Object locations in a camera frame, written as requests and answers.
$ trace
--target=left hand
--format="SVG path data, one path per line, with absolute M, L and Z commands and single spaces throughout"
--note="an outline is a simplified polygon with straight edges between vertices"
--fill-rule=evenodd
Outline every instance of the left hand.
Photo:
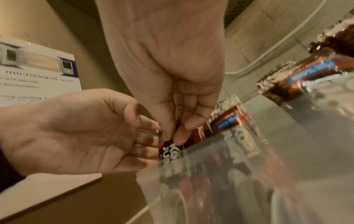
M 157 164 L 159 125 L 138 102 L 107 89 L 0 109 L 0 145 L 22 175 L 139 171 Z

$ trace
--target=blue label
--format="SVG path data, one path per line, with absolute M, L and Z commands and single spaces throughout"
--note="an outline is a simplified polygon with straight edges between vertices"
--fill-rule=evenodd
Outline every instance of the blue label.
M 311 66 L 295 75 L 293 75 L 292 77 L 290 77 L 288 79 L 288 82 L 292 83 L 292 82 L 297 82 L 303 78 L 306 78 L 310 75 L 316 74 L 318 72 L 324 71 L 324 70 L 328 70 L 328 69 L 333 69 L 337 66 L 335 61 L 332 60 L 328 60 L 328 61 L 324 61 L 320 64 Z
M 234 121 L 237 120 L 237 116 L 236 115 L 232 115 L 231 117 L 229 117 L 228 119 L 224 120 L 223 122 L 221 122 L 220 124 L 218 124 L 216 126 L 216 129 L 218 131 L 228 127 L 230 124 L 232 124 Z

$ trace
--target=right hand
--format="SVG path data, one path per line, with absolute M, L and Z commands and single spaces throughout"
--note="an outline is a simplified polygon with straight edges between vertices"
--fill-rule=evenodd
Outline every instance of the right hand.
M 210 117 L 224 78 L 227 0 L 98 1 L 119 74 L 159 122 L 162 139 L 183 144 Z M 181 125 L 175 132 L 175 118 Z

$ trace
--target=black sleeve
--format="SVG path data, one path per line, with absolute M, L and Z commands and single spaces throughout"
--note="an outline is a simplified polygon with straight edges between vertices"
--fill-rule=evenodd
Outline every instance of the black sleeve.
M 0 148 L 0 192 L 25 179 L 7 161 Z

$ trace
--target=hand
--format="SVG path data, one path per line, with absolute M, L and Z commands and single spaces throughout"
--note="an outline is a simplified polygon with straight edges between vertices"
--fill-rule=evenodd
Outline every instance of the hand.
M 107 89 L 0 109 L 0 145 L 22 175 L 138 171 L 157 163 L 159 125 L 138 102 Z
M 214 109 L 224 78 L 227 0 L 97 0 L 119 74 L 162 127 L 183 144 Z M 175 117 L 181 125 L 175 133 Z

